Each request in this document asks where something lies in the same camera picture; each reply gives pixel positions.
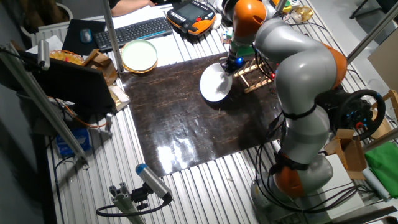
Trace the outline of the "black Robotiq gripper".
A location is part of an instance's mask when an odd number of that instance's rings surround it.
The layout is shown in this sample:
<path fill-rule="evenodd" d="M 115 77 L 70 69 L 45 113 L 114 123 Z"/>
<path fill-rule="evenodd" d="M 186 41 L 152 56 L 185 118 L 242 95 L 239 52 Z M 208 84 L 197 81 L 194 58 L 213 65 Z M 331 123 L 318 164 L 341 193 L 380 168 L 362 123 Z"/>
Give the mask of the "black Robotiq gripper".
<path fill-rule="evenodd" d="M 231 76 L 245 64 L 245 59 L 242 57 L 237 57 L 233 54 L 228 54 L 226 61 L 220 62 L 221 68 L 225 71 L 227 76 Z"/>

